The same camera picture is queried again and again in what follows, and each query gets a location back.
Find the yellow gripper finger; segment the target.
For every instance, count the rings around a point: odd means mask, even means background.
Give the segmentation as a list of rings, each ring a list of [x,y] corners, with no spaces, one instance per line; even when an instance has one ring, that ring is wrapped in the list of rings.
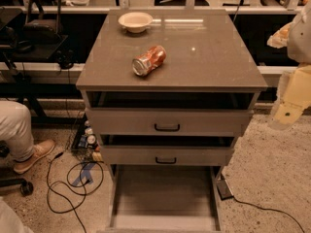
[[[311,66],[299,65],[294,71],[281,75],[268,125],[275,130],[288,129],[310,106]]]

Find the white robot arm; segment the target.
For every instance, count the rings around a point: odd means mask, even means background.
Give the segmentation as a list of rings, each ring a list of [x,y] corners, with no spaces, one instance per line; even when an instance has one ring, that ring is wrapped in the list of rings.
[[[281,75],[270,113],[269,126],[285,130],[311,106],[311,3],[270,36],[267,44],[275,49],[286,47],[288,58],[298,63],[294,71]]]

